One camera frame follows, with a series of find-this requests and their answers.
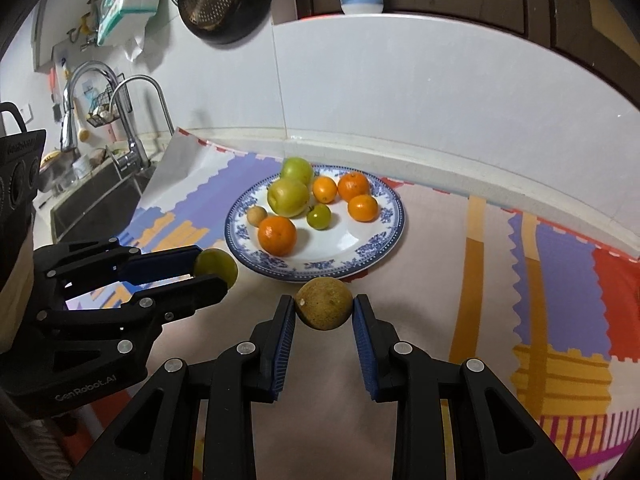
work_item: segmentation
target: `wall outlet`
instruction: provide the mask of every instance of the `wall outlet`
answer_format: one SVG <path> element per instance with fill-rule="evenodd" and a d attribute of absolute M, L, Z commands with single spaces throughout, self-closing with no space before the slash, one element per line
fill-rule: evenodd
<path fill-rule="evenodd" d="M 23 104 L 20 108 L 18 108 L 18 111 L 22 116 L 24 124 L 28 124 L 33 119 L 33 114 L 31 113 L 31 105 L 29 103 Z"/>

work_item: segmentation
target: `small brown fruit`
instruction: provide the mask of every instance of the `small brown fruit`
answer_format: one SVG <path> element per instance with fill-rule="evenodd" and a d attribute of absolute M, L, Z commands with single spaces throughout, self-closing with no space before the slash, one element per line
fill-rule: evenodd
<path fill-rule="evenodd" d="M 246 221 L 254 227 L 258 227 L 267 216 L 267 210 L 259 205 L 254 205 L 246 210 Z"/>
<path fill-rule="evenodd" d="M 316 330 L 333 330 L 342 325 L 353 310 L 353 296 L 335 278 L 314 278 L 296 294 L 298 317 Z"/>

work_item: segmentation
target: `tissue package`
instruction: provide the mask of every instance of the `tissue package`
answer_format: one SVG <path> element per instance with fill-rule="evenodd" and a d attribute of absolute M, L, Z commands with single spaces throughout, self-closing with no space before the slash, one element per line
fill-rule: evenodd
<path fill-rule="evenodd" d="M 98 45 L 124 45 L 135 39 L 142 48 L 145 25 L 158 10 L 159 0 L 103 0 Z"/>

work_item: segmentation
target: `hanging tissue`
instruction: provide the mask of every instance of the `hanging tissue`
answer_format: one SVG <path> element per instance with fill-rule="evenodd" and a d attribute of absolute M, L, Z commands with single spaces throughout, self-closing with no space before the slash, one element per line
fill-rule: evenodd
<path fill-rule="evenodd" d="M 102 0 L 98 45 L 121 45 L 133 61 L 145 45 L 145 25 L 159 0 Z"/>

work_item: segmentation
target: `beige sleeve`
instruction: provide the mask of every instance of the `beige sleeve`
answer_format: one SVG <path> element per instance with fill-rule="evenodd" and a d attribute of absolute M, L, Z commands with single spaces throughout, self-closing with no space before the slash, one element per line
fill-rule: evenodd
<path fill-rule="evenodd" d="M 18 332 L 33 288 L 33 228 L 29 229 L 14 270 L 0 290 L 0 354 L 8 351 Z"/>

